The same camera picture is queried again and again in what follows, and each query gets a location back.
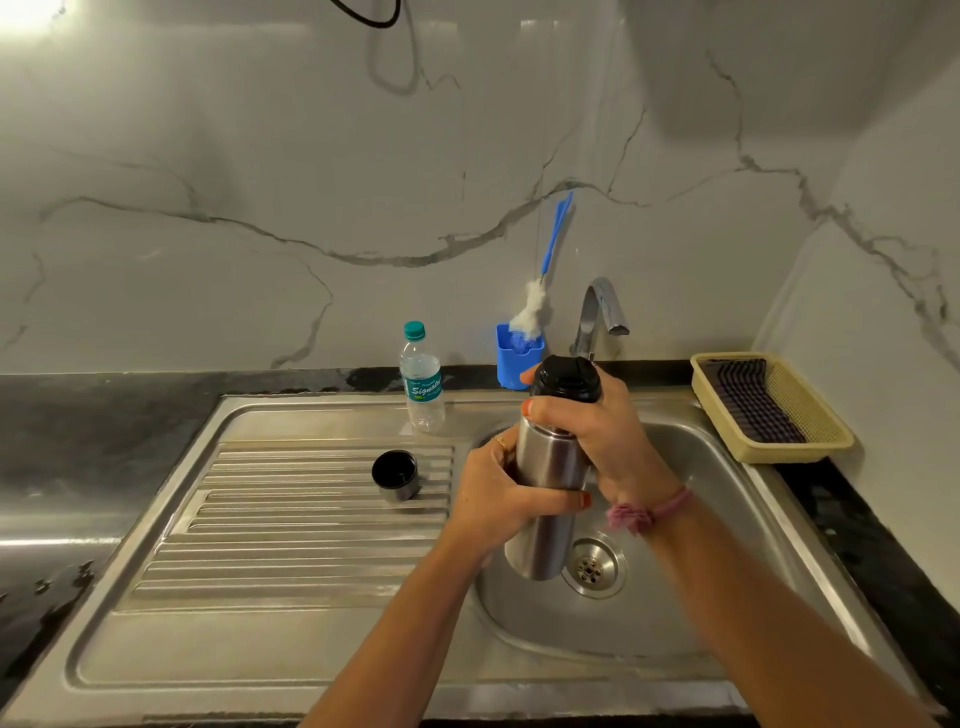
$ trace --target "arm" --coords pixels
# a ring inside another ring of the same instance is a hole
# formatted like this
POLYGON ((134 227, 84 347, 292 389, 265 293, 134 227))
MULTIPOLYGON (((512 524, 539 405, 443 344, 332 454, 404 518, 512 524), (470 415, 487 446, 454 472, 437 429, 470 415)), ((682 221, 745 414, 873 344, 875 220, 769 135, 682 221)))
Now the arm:
POLYGON ((406 578, 301 728, 414 728, 444 666, 470 583, 484 559, 535 516, 572 513, 588 494, 516 485, 503 472, 516 427, 474 450, 440 538, 406 578))
MULTIPOLYGON (((653 508, 682 485, 647 439, 624 383, 597 371, 599 403, 537 397, 523 404, 523 414, 577 435, 610 502, 653 508)), ((765 728, 936 726, 697 498, 645 538, 691 621, 765 728)))

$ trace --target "folded cloth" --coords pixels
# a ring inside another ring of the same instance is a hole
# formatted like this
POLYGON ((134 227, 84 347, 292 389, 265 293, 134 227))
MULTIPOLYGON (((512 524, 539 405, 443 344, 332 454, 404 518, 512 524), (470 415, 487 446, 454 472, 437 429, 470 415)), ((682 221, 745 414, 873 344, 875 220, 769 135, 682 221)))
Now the folded cloth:
POLYGON ((708 359, 700 369, 746 437, 758 443, 806 442, 767 392, 766 359, 708 359))

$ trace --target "wet countertop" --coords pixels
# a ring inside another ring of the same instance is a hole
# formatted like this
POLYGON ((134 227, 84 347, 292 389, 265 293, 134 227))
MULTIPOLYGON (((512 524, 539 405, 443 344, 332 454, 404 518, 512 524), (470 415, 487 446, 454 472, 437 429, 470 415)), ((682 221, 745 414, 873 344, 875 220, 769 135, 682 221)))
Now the wet countertop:
MULTIPOLYGON (((684 361, 611 366, 636 387, 690 381, 684 361)), ((444 388, 497 386, 493 366, 444 368, 444 388)), ((400 388, 396 368, 0 376, 0 706, 57 636, 220 397, 400 388)), ((828 461, 781 466, 780 473, 932 695, 960 715, 957 613, 828 461)), ((952 717, 941 722, 960 725, 952 717)), ((756 722, 650 716, 522 724, 727 728, 756 722)))

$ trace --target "stainless steel flask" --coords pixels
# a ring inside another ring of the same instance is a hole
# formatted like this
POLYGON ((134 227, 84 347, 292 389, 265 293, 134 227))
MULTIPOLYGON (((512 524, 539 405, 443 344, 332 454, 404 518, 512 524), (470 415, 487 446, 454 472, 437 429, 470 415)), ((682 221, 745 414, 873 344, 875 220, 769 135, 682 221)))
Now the stainless steel flask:
MULTIPOLYGON (((582 356, 548 356, 537 369, 531 395, 582 402, 600 399, 600 376, 582 356)), ((516 443, 516 481, 533 488, 582 490, 590 466, 577 438, 565 430, 520 420, 516 443)), ((544 581, 564 570, 573 535, 573 514, 542 516, 527 523, 504 545, 517 573, 544 581)))

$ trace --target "yellow plastic basket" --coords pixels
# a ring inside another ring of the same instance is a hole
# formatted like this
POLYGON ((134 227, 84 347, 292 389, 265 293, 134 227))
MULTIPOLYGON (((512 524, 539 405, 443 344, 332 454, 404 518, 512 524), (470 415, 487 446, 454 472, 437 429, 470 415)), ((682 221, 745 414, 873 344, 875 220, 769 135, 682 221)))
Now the yellow plastic basket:
POLYGON ((765 352, 698 353, 693 365, 693 391, 724 444, 741 463, 812 463, 853 446, 853 433, 820 395, 793 368, 765 352), (766 359, 767 392, 806 438, 805 443, 759 443, 743 434, 700 368, 707 359, 766 359))

